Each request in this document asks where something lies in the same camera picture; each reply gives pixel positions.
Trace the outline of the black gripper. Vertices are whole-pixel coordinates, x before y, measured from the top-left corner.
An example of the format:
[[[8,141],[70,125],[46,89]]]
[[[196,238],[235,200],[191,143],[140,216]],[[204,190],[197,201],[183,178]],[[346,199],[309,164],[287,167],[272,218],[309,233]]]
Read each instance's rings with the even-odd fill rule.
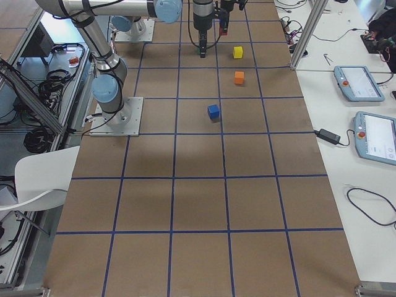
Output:
[[[199,30],[199,54],[200,58],[206,57],[206,47],[207,46],[207,31]]]
[[[215,15],[219,20],[219,28],[227,28],[229,25],[230,12],[233,11],[234,6],[238,5],[239,10],[244,10],[247,0],[220,0],[215,5]]]

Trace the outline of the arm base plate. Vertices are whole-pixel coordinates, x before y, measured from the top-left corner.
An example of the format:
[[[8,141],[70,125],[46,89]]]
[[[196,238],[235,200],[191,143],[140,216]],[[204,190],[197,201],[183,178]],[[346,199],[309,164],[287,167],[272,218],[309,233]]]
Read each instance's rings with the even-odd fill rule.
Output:
[[[111,23],[116,30],[115,42],[140,43],[151,42],[155,21],[133,17],[114,16]]]
[[[104,114],[95,117],[92,121],[90,136],[94,137],[119,137],[138,136],[142,117],[144,98],[127,97],[124,107],[113,117]]]

